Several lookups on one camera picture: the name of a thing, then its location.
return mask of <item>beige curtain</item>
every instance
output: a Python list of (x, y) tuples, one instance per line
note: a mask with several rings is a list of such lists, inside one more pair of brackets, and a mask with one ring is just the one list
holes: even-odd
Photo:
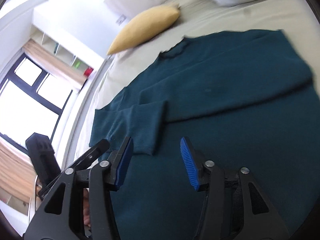
[(56, 78), (65, 80), (75, 91), (79, 91), (84, 85), (87, 79), (84, 75), (80, 75), (74, 71), (70, 66), (47, 52), (35, 41), (29, 40), (23, 46), (23, 49), (25, 54), (39, 64), (45, 71)]
[(0, 137), (0, 187), (29, 203), (35, 190), (35, 178), (29, 157)]

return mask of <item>window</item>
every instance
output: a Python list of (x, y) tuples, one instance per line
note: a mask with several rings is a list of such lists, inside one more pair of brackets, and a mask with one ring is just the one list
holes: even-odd
[(52, 140), (71, 92), (23, 54), (0, 83), (0, 136), (26, 154), (34, 132)]

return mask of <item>red object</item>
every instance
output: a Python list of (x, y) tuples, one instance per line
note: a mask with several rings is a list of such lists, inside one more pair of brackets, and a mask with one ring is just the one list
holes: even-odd
[(93, 68), (92, 68), (92, 67), (88, 67), (88, 68), (85, 70), (84, 75), (85, 75), (86, 77), (89, 77), (89, 76), (91, 75), (92, 71), (93, 71)]

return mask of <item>blue gripper pad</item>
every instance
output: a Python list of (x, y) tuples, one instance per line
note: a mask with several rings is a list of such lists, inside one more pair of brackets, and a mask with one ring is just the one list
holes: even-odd
[(124, 183), (124, 179), (127, 174), (127, 170), (129, 167), (132, 154), (133, 154), (133, 139), (130, 137), (122, 153), (121, 160), (116, 170), (115, 186), (117, 189), (119, 189)]
[(180, 152), (187, 169), (190, 184), (198, 191), (200, 187), (199, 182), (199, 168), (195, 162), (195, 150), (188, 137), (182, 137), (180, 140)]

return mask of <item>metal screw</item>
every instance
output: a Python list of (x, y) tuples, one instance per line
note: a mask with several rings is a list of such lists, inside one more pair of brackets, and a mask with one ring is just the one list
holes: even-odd
[(65, 171), (64, 171), (64, 173), (65, 174), (67, 174), (67, 175), (70, 175), (70, 174), (72, 174), (73, 173), (73, 168), (68, 168), (68, 169), (66, 169)]
[(107, 167), (109, 165), (109, 162), (108, 161), (102, 161), (102, 162), (99, 163), (99, 165), (101, 167)]
[(207, 167), (213, 167), (214, 166), (214, 162), (213, 161), (206, 161), (204, 164)]
[(246, 167), (241, 168), (240, 170), (243, 174), (248, 174), (250, 172), (250, 170)]

